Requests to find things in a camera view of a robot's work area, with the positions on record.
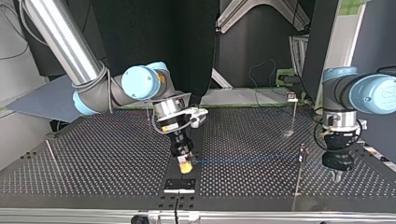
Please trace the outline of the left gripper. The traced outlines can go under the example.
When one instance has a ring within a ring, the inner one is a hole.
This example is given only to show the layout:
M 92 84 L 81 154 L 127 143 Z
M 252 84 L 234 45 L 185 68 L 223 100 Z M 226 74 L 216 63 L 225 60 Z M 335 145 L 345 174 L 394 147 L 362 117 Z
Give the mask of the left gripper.
M 332 181 L 339 183 L 342 172 L 354 168 L 354 159 L 350 155 L 350 147 L 355 141 L 356 134 L 353 132 L 335 132 L 324 136 L 326 150 L 322 155 L 322 164 L 331 168 Z

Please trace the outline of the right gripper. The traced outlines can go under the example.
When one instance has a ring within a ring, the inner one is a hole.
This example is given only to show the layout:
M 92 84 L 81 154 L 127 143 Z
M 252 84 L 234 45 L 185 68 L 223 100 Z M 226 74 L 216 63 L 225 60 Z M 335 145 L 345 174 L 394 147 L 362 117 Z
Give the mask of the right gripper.
M 193 149 L 193 142 L 184 129 L 169 133 L 168 136 L 171 141 L 171 155 L 177 157 L 180 172 L 183 175 L 188 174 L 193 169 L 191 162 L 193 156 L 190 154 Z

